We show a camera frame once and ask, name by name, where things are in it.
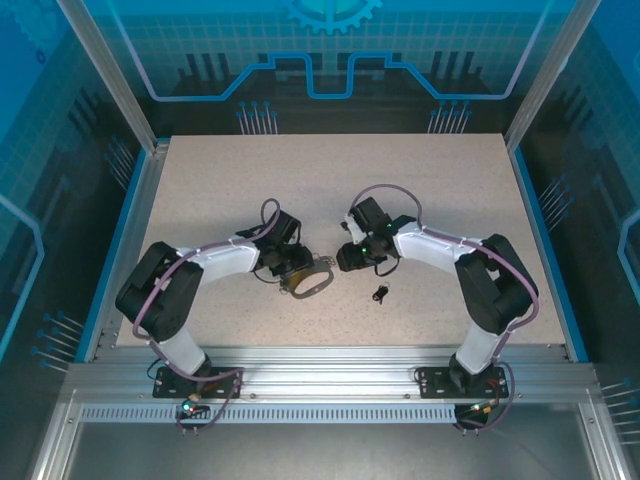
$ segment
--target glass enclosure wall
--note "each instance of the glass enclosure wall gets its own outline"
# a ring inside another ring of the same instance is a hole
[[[506,131],[574,0],[86,3],[168,136]]]
[[[0,72],[0,464],[9,479],[27,478],[39,451],[140,146],[54,0],[0,0]]]
[[[640,4],[602,1],[521,144],[590,359],[603,384],[629,377],[634,388],[640,386],[639,22]],[[629,410],[624,402],[632,398],[618,397],[617,413]],[[640,458],[637,446],[630,448]]]

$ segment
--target enclosure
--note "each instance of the enclosure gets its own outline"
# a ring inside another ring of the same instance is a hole
[[[3,478],[636,478],[638,24],[623,0],[0,0]],[[430,228],[507,237],[538,288],[478,438],[453,426],[478,398],[415,377],[472,325],[456,276],[332,263],[389,183]],[[117,293],[269,197],[331,284],[200,287],[195,342],[244,374],[183,437]]]

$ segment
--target black mounting plate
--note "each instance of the black mounting plate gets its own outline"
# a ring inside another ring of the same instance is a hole
[[[220,375],[236,367],[217,368],[211,367],[209,376]],[[220,380],[213,388],[209,388],[201,393],[202,398],[223,398],[229,396],[229,392],[233,387],[237,377],[225,378]],[[231,398],[240,396],[240,386],[237,388]],[[196,391],[196,383],[186,380],[176,374],[169,367],[160,367],[156,372],[156,381],[153,387],[153,398],[180,398],[185,399]]]
[[[507,388],[504,369],[489,367],[481,374],[481,378],[475,382],[475,386],[468,389],[466,394],[460,392],[451,381],[449,367],[418,367],[414,371],[415,381],[420,387],[420,398],[423,399],[458,399],[458,398],[495,398],[496,392],[487,384],[487,380],[494,379],[500,384],[498,396],[507,398]]]

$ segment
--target speckled tabletop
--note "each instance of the speckled tabletop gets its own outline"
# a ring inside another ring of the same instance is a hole
[[[162,240],[195,247],[259,224],[277,197],[302,221],[312,252],[335,257],[349,241],[340,227],[354,196],[374,183],[412,190],[425,224],[468,237],[508,237],[541,294],[538,319],[515,343],[563,343],[549,287],[500,135],[295,135],[173,137],[143,252]],[[415,214],[400,192],[372,192],[393,218]],[[201,345],[459,344],[470,319],[456,277],[403,261],[383,279],[371,270],[342,273],[307,300],[283,296],[253,275],[200,289],[188,325]],[[383,305],[371,295],[383,281]],[[138,345],[123,322],[119,345]]]

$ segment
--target gear graphic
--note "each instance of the gear graphic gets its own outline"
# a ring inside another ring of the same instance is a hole
[[[349,27],[359,28],[363,18],[371,19],[381,0],[282,0],[290,20],[298,20],[301,27],[311,27],[313,33],[336,30],[347,33]]]
[[[55,0],[5,0],[5,9],[27,38],[39,49],[51,42],[58,31],[58,7]]]

